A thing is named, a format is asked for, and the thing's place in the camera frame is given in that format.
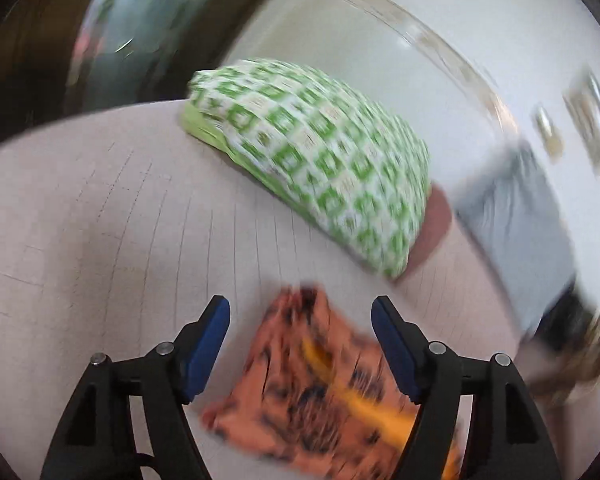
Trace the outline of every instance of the green and white checkered fabric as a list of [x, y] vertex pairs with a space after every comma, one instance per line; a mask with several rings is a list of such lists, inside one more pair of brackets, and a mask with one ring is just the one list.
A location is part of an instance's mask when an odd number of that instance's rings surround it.
[[402, 118], [319, 70], [275, 60], [198, 72], [189, 88], [189, 133], [374, 269], [403, 272], [430, 183], [427, 147]]

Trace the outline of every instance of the gray cloth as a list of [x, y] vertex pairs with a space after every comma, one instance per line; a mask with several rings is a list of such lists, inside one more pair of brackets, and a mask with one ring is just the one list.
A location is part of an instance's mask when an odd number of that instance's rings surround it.
[[573, 279], [568, 234], [529, 147], [503, 165], [458, 208], [462, 224], [500, 278], [523, 332], [534, 332]]

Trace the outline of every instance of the blue gripper pad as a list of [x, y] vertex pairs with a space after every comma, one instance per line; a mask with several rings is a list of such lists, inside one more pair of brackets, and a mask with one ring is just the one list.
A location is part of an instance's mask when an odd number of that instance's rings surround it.
[[398, 331], [396, 326], [398, 323], [406, 324], [389, 298], [385, 296], [376, 298], [371, 306], [371, 325], [382, 347], [384, 357], [389, 363], [400, 391], [409, 396], [411, 402], [419, 403], [422, 390], [416, 383], [416, 362]]
[[205, 322], [206, 328], [187, 363], [184, 393], [190, 401], [204, 391], [226, 331], [229, 329], [231, 317], [229, 302], [222, 296], [215, 296], [207, 309], [214, 307], [208, 319], [209, 313], [205, 310], [198, 321], [198, 323]]

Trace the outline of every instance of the metal screw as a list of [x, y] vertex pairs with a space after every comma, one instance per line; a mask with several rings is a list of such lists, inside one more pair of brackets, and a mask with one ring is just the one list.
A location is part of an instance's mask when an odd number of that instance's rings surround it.
[[159, 355], [168, 355], [173, 352], [173, 343], [171, 341], [160, 343], [155, 347], [155, 351], [158, 352]]
[[429, 343], [429, 350], [431, 350], [432, 354], [442, 355], [446, 352], [446, 346], [439, 341], [434, 341], [433, 343]]
[[496, 362], [500, 366], [509, 366], [511, 364], [511, 357], [506, 354], [496, 354]]
[[91, 356], [91, 359], [89, 359], [89, 362], [93, 366], [98, 366], [98, 365], [101, 365], [106, 360], [107, 360], [107, 355], [105, 353], [96, 352], [94, 355]]

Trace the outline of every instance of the white surface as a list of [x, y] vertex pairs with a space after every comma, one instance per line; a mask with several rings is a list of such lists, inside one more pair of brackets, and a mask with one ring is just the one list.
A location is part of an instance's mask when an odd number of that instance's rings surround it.
[[[600, 177], [562, 101], [584, 66], [600, 82], [600, 27], [580, 0], [393, 0], [493, 81], [532, 143], [571, 232], [584, 292], [600, 304]], [[502, 139], [396, 34], [341, 0], [271, 0], [229, 60], [276, 56], [338, 76], [402, 114], [429, 143], [432, 176], [452, 191]], [[564, 138], [551, 165], [531, 114], [543, 104]]]
[[[228, 298], [231, 325], [186, 413], [219, 480], [299, 478], [222, 445], [196, 418], [229, 393], [282, 284], [319, 280], [367, 331], [372, 300], [388, 294], [430, 339], [440, 337], [387, 282], [185, 134], [179, 107], [111, 110], [0, 147], [0, 450], [22, 480], [38, 478], [92, 352], [143, 354], [196, 320], [213, 294]], [[501, 350], [490, 344], [481, 351]], [[137, 435], [147, 450], [146, 434]]]

